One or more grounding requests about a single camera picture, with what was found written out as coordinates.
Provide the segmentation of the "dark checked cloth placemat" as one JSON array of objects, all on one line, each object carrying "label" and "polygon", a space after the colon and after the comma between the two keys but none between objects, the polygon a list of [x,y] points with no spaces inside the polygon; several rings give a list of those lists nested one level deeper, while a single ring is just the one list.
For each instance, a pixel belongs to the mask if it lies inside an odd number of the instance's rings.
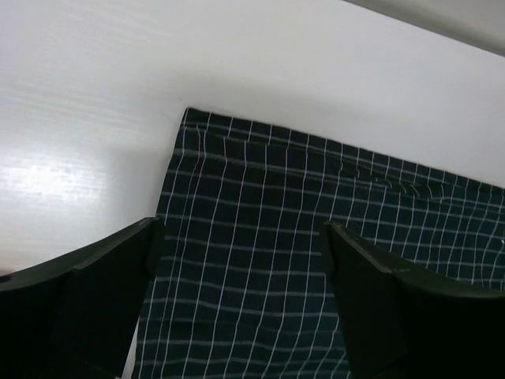
[{"label": "dark checked cloth placemat", "polygon": [[187,109],[156,214],[136,378],[348,378],[320,253],[329,220],[504,287],[502,188],[281,126]]}]

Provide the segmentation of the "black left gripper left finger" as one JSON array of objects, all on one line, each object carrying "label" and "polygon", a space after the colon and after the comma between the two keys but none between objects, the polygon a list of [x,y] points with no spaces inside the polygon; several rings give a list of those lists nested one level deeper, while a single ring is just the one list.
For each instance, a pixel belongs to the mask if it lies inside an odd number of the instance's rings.
[{"label": "black left gripper left finger", "polygon": [[163,221],[1,277],[3,378],[119,378],[155,277]]}]

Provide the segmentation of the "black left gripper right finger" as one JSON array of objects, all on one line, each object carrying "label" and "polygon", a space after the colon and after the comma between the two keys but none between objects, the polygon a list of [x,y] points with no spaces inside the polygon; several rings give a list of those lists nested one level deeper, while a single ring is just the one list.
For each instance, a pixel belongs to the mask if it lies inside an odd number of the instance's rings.
[{"label": "black left gripper right finger", "polygon": [[453,280],[338,223],[322,257],[354,378],[501,378],[504,293]]}]

